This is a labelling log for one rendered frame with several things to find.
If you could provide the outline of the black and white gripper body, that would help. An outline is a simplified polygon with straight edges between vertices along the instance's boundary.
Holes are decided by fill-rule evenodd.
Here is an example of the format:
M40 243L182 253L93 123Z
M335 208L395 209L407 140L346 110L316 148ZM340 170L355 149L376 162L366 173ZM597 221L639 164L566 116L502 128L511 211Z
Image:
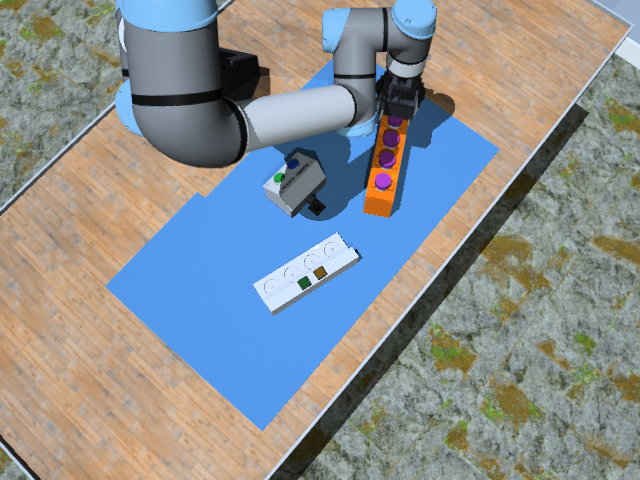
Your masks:
M392 73L387 67L387 64L386 69L387 71L384 72L385 79L383 83L378 114L380 114L382 102L385 102L383 115L409 119L412 121L415 112L419 86L422 82L421 75L423 71L417 76L405 78ZM386 96L386 98L384 99L383 96Z

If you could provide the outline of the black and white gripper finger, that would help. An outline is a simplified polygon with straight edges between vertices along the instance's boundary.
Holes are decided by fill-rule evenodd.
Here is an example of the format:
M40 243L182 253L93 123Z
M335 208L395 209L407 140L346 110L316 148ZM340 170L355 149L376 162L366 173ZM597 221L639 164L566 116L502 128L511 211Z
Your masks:
M380 95L381 95L381 92L382 92L384 78L385 77L383 75L381 75L380 79L376 83L376 93L377 93L376 102L377 102L378 110L379 110L379 100L380 100ZM384 102L382 102L382 104L381 104L381 111L380 111L379 118L378 118L379 121L380 121L381 117L383 116L382 115L383 114L383 106L384 106Z
M417 98L417 103L416 103L416 107L415 107L415 112L414 112L414 116L417 113L420 103L424 100L425 98L425 88L424 88L424 83L420 83L420 87L419 87L419 93L418 93L418 98ZM414 117L413 116L413 117ZM407 119L407 123L408 123L408 127L410 126L411 120Z

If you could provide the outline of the blue flat mat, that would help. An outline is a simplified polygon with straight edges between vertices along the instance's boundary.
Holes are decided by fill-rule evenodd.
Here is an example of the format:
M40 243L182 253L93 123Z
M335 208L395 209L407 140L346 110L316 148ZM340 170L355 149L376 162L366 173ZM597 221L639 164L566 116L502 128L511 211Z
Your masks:
M377 102L376 102L377 108ZM430 101L407 126L389 218L363 213L381 120L251 151L105 285L263 431L500 150ZM326 185L293 218L263 185L297 152ZM358 263L275 316L253 286L338 233Z

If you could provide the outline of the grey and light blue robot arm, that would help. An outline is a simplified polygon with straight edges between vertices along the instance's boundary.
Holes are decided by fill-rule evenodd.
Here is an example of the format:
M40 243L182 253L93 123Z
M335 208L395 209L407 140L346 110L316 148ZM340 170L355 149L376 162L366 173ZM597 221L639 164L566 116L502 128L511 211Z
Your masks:
M235 101L238 106L222 97L216 0L117 0L115 6L120 121L168 158L198 168L231 165L245 153L333 130L371 135L376 52L387 51L395 75L419 75L431 59L437 18L431 0L327 9L322 48L333 54L334 85Z

